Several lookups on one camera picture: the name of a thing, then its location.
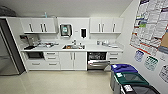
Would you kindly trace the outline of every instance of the wall cabinet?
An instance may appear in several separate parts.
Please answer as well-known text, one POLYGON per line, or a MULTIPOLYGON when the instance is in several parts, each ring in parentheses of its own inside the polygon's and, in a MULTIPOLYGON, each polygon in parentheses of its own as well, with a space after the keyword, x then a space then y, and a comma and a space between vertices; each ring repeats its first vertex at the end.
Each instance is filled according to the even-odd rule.
POLYGON ((24 33, 57 33, 55 18, 20 18, 24 33))
POLYGON ((60 52, 61 70, 87 70, 86 52, 60 52))
POLYGON ((90 18, 90 33, 121 33, 123 18, 90 18))

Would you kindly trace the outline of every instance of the trash bin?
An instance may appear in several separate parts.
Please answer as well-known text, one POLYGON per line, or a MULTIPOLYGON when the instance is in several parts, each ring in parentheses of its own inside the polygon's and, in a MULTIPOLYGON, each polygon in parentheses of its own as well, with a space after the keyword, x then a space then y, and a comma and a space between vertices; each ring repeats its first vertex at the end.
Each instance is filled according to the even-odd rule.
POLYGON ((138 71, 131 65, 128 64, 115 64, 111 65, 111 81, 110 81, 110 86, 111 89, 114 91, 114 73, 118 72, 135 72, 137 73, 138 71))
POLYGON ((114 73, 114 94, 121 94, 121 86, 131 85, 149 85, 149 83, 139 74, 133 72, 114 73))
POLYGON ((130 84, 130 85, 121 85, 120 94, 160 94, 160 93, 153 86, 150 85, 130 84))

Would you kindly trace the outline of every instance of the appliance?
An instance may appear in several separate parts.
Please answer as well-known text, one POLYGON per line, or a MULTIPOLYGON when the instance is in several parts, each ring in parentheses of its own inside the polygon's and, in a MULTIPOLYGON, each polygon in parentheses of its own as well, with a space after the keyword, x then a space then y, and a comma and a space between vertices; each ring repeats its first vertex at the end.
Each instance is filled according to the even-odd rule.
POLYGON ((26 52, 29 59, 43 59, 43 52, 26 52))
POLYGON ((72 27, 70 24, 61 24, 60 25, 61 36, 68 36, 72 35, 72 27))
POLYGON ((106 60, 107 52, 87 52, 87 70, 104 70, 110 61, 106 60))
POLYGON ((86 29, 81 29, 81 36, 82 36, 83 38, 86 37, 86 29))
POLYGON ((25 71, 6 19, 0 19, 0 75, 18 75, 25 71))
POLYGON ((24 48, 24 49, 32 49, 34 48, 34 43, 38 41, 38 36, 36 34, 25 34, 25 35, 20 35, 20 39, 23 42, 28 42, 29 46, 24 48))

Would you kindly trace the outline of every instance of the upper cabinet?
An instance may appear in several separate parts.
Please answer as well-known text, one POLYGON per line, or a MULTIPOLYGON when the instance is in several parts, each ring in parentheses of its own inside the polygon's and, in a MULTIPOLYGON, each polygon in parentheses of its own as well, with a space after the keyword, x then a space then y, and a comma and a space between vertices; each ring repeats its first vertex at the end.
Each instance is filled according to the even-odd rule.
POLYGON ((121 33, 123 18, 90 18, 90 33, 121 33))
POLYGON ((56 18, 20 18, 24 33, 57 33, 56 18))

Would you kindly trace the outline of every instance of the microwave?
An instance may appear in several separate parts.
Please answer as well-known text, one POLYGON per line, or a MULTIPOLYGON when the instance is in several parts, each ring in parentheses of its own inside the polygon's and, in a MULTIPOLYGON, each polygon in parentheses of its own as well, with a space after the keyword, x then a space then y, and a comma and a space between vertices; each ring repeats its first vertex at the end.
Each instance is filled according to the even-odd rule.
POLYGON ((43 52, 27 52, 29 59, 42 59, 44 58, 43 52))

